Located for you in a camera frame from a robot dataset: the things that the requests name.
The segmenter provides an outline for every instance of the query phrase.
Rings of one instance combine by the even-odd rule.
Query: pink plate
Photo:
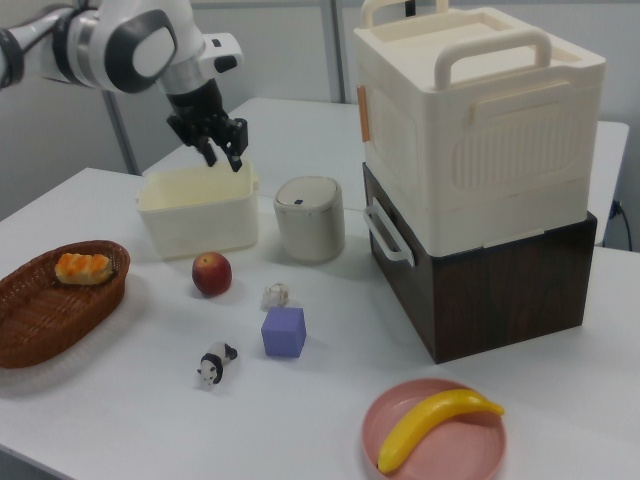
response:
[[[459,415],[438,425],[391,474],[385,476],[376,468],[378,450],[400,418],[426,397],[453,388],[469,387],[426,378],[402,383],[373,402],[362,425],[362,445],[373,478],[488,480],[496,474],[507,435],[502,417],[484,412]]]

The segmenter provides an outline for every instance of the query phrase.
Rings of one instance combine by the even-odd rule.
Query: small white figurine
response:
[[[289,300],[289,288],[284,283],[265,287],[262,295],[262,309],[268,312],[271,307],[284,307]]]
[[[200,359],[198,373],[208,385],[220,383],[222,380],[223,365],[238,356],[238,351],[224,342],[216,342]]]

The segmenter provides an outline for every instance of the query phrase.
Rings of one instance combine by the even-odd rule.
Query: wicker basket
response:
[[[63,253],[101,253],[114,273],[100,285],[64,285],[54,270]],[[44,253],[0,281],[0,367],[37,365],[89,333],[122,300],[130,261],[117,243],[80,242]]]

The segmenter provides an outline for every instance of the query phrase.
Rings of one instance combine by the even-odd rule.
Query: white table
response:
[[[274,172],[274,184],[290,174]],[[359,188],[359,169],[356,178],[343,185]],[[369,252],[361,212],[345,212],[345,250],[311,268],[283,253],[261,197],[258,244],[228,253],[231,289],[203,299],[191,260],[154,253],[133,200],[143,184],[88,169],[0,222],[0,276],[94,238],[132,257],[123,302],[93,332],[49,362],[0,370],[5,452],[82,480],[365,479],[359,435],[371,402],[440,377],[505,407],[499,480],[637,479],[640,256],[596,248],[582,327],[434,365]],[[305,311],[296,360],[270,359],[262,346],[262,291],[277,281]],[[195,370],[216,340],[240,356],[207,390]]]
[[[348,186],[343,192],[345,208],[364,209],[364,181],[354,183],[354,178],[362,179],[365,161],[356,105],[253,98],[230,115],[249,122],[245,158],[255,163],[262,195],[274,197],[291,178],[326,175]],[[597,245],[604,239],[628,134],[624,123],[598,122],[588,201],[598,219]],[[194,148],[181,146],[143,175],[202,164]]]

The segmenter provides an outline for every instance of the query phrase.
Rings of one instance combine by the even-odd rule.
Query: storage box handle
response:
[[[414,267],[416,263],[413,258],[413,252],[409,248],[409,245],[407,245],[407,242],[404,241],[404,238],[402,238],[402,235],[387,215],[387,212],[384,211],[377,198],[373,197],[371,205],[367,206],[363,213],[364,221],[367,223],[367,226],[369,227],[373,237],[378,242],[378,245],[380,245],[384,255],[392,262],[402,262],[403,260],[406,260],[409,262],[409,265]],[[387,242],[382,237],[378,227],[373,223],[373,220],[371,219],[372,215],[376,215],[382,221],[382,224],[391,234],[391,238],[393,238],[393,241],[396,242],[396,245],[400,249],[399,252],[391,250],[389,245],[387,245]]]
[[[365,0],[360,10],[360,28],[373,27],[373,12],[382,7],[405,3],[406,0]],[[449,0],[436,0],[436,13],[445,13],[449,10]]]
[[[436,60],[435,87],[446,90],[451,85],[451,67],[458,60],[511,48],[536,47],[535,66],[545,68],[551,64],[551,40],[544,30],[526,28],[505,30],[486,37],[458,40],[447,45]]]

